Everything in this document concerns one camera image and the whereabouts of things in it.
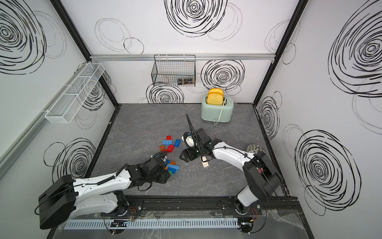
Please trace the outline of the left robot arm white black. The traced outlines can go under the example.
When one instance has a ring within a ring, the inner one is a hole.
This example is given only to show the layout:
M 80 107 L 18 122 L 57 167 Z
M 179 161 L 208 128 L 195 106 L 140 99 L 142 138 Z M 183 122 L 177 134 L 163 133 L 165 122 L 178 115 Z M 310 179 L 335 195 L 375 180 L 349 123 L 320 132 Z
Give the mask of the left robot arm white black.
M 38 198 L 35 214 L 42 230 L 59 226 L 77 216 L 117 212 L 124 215 L 129 208 L 123 190 L 145 183 L 165 184 L 170 178 L 167 167 L 168 152 L 159 152 L 148 160 L 124 164 L 117 172 L 92 177 L 62 176 Z

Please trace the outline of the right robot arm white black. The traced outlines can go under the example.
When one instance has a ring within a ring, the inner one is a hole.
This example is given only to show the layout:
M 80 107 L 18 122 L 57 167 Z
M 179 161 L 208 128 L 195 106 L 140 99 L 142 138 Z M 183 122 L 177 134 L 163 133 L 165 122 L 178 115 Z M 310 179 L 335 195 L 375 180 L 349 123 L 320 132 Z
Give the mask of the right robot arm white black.
M 235 197 L 238 210 L 246 209 L 259 200 L 269 200 L 283 182 L 279 170 L 262 151 L 239 150 L 220 139 L 211 139 L 202 128 L 185 132 L 182 140 L 187 149 L 182 151 L 181 160 L 190 162 L 199 158 L 202 162 L 208 162 L 218 159 L 244 173 L 247 186 Z

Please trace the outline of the small blue lego brick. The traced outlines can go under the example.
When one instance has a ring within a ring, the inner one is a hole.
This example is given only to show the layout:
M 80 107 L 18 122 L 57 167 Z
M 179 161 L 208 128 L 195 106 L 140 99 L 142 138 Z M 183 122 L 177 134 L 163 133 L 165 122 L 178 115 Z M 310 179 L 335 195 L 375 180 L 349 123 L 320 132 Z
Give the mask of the small blue lego brick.
M 178 165 L 168 164 L 167 170 L 171 171 L 172 173 L 177 173 L 179 171 L 180 167 Z

